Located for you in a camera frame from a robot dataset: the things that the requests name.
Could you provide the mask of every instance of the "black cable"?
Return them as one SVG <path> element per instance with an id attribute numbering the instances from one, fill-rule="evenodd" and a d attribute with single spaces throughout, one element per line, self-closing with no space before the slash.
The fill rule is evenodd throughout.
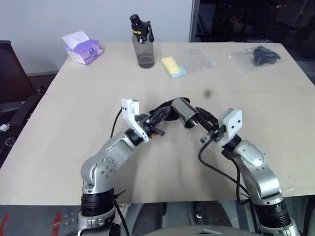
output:
<path id="1" fill-rule="evenodd" d="M 121 114 L 121 112 L 122 112 L 122 109 L 120 108 L 119 112 L 118 112 L 117 115 L 116 115 L 116 118 L 115 118 L 115 121 L 114 121 L 114 124 L 113 124 L 113 128 L 112 128 L 112 132 L 111 132 L 111 134 L 110 134 L 110 138 L 112 138 L 113 135 L 114 135 L 114 130 L 115 130 L 116 122 L 117 122 L 117 119 L 118 119 L 119 115 Z M 122 220 L 122 224 L 123 224 L 123 227 L 124 227 L 124 229 L 125 229 L 126 236 L 130 236 L 129 230 L 128 230 L 128 227 L 127 227 L 127 223 L 126 223 L 126 221 L 125 221 L 125 218 L 124 218 L 122 212 L 120 211 L 119 205 L 118 205 L 118 203 L 117 203 L 116 200 L 114 200 L 114 205 L 115 205 L 115 208 L 116 208 L 116 210 L 117 210 L 117 212 L 118 212 L 118 215 L 120 216 L 120 218 L 121 218 L 121 220 Z"/>
<path id="2" fill-rule="evenodd" d="M 223 171 L 217 169 L 216 167 L 214 167 L 214 166 L 208 164 L 207 162 L 205 162 L 204 160 L 202 160 L 201 154 L 203 153 L 203 151 L 207 148 L 207 146 L 208 146 L 211 142 L 212 142 L 212 139 L 210 139 L 208 142 L 206 142 L 206 143 L 202 146 L 202 148 L 200 149 L 200 151 L 199 151 L 199 153 L 198 153 L 198 159 L 199 159 L 199 161 L 200 161 L 203 165 L 205 165 L 206 167 L 209 167 L 210 169 L 212 169 L 212 170 L 218 172 L 219 174 L 223 175 L 224 177 L 227 177 L 230 181 L 232 181 L 232 182 L 234 182 L 234 183 L 237 184 L 237 181 L 236 181 L 234 178 L 232 178 L 232 177 L 229 176 L 228 174 L 224 173 Z M 239 184 L 239 187 L 241 187 L 241 188 L 243 189 L 243 191 L 244 191 L 246 194 L 248 194 L 246 188 L 245 188 L 243 185 Z"/>
<path id="3" fill-rule="evenodd" d="M 239 166 L 237 165 L 236 161 L 233 158 L 231 158 L 231 161 L 235 165 L 236 172 L 237 172 L 237 178 L 236 178 L 236 181 L 237 181 L 237 183 L 236 183 L 236 200 L 237 200 L 237 202 L 240 205 L 244 205 L 244 204 L 248 203 L 250 200 L 246 199 L 244 201 L 241 201 L 241 198 L 240 198 L 240 186 L 241 186 L 241 172 L 240 172 L 240 168 L 239 168 Z"/>

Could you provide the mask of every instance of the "black chair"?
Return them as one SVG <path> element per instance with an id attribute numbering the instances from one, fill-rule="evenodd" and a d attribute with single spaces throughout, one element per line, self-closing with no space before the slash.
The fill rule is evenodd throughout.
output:
<path id="1" fill-rule="evenodd" d="M 43 91 L 32 87 L 11 42 L 0 41 L 0 105 L 6 105 L 5 111 L 0 108 L 0 125 L 10 126 L 5 133 L 0 133 L 0 167 L 43 95 Z"/>

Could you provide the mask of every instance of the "purple tissue box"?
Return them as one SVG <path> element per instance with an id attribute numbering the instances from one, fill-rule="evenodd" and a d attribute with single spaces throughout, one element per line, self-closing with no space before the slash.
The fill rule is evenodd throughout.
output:
<path id="1" fill-rule="evenodd" d="M 65 48 L 71 59 L 80 64 L 90 64 L 104 51 L 97 40 L 88 39 L 82 43 L 79 43 L 75 48 Z"/>

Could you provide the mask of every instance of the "desk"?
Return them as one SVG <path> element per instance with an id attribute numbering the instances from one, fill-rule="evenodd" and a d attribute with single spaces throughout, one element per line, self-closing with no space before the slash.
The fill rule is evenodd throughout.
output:
<path id="1" fill-rule="evenodd" d="M 104 43 L 88 66 L 67 59 L 0 170 L 0 204 L 79 205 L 82 163 L 109 139 L 121 98 L 137 98 L 147 113 L 187 96 L 219 116 L 243 110 L 239 135 L 261 146 L 285 196 L 315 193 L 315 88 L 281 44 L 268 44 L 282 62 L 246 73 L 226 55 L 254 43 L 155 43 L 156 64 L 137 65 L 131 43 Z M 199 48 L 216 65 L 180 78 L 168 76 L 159 59 Z M 164 137 L 142 144 L 118 172 L 121 202 L 148 203 L 234 199 L 235 184 L 202 166 L 202 127 L 165 122 Z M 127 124 L 118 120 L 116 132 Z M 231 162 L 211 145 L 204 159 L 232 176 Z"/>

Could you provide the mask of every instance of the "red marking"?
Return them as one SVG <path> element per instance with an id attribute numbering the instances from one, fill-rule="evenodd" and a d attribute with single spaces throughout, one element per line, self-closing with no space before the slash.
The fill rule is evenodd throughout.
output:
<path id="1" fill-rule="evenodd" d="M 55 219 L 54 219 L 54 224 L 53 224 L 52 236 L 58 236 L 60 221 L 61 221 L 61 213 L 60 212 L 56 212 Z"/>
<path id="2" fill-rule="evenodd" d="M 4 216 L 4 219 L 2 221 L 2 224 L 1 224 L 1 227 L 0 227 L 0 236 L 4 236 L 4 227 L 5 227 L 5 224 L 6 222 L 10 219 L 10 216 L 8 215 L 5 215 Z"/>

